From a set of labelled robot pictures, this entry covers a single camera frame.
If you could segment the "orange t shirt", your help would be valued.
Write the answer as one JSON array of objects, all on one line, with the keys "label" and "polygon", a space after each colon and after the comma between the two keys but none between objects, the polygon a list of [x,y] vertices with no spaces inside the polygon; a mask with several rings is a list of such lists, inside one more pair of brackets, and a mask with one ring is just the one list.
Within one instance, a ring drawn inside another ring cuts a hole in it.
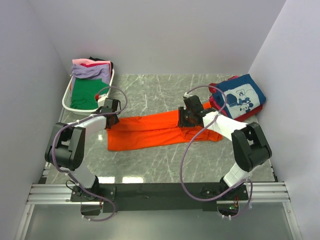
[{"label": "orange t shirt", "polygon": [[107,150],[131,151],[189,142],[202,128],[178,127],[177,110],[122,117],[107,129]]}]

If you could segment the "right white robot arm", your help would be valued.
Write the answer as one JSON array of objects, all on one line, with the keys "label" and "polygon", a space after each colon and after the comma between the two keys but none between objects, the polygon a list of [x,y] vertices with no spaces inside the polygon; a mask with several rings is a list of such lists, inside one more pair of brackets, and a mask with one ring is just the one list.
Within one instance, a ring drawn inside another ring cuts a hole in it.
[{"label": "right white robot arm", "polygon": [[184,97],[183,101],[185,106],[178,108],[178,126],[201,127],[188,143],[183,158],[193,141],[205,130],[218,133],[232,143],[235,163],[220,180],[219,194],[207,201],[221,197],[230,200],[237,194],[237,188],[249,180],[251,172],[271,158],[272,150],[266,136],[257,122],[240,122],[214,108],[205,109],[196,95]]}]

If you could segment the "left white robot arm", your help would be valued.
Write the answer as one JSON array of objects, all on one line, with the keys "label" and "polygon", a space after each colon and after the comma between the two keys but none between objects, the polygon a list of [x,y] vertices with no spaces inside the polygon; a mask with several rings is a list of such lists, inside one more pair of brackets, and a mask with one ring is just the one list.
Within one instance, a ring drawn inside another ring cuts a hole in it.
[{"label": "left white robot arm", "polygon": [[88,201],[96,200],[101,191],[98,177],[83,163],[86,137],[117,124],[121,111],[119,100],[106,98],[90,116],[75,123],[58,122],[53,126],[44,159],[61,173],[71,174],[75,193]]}]

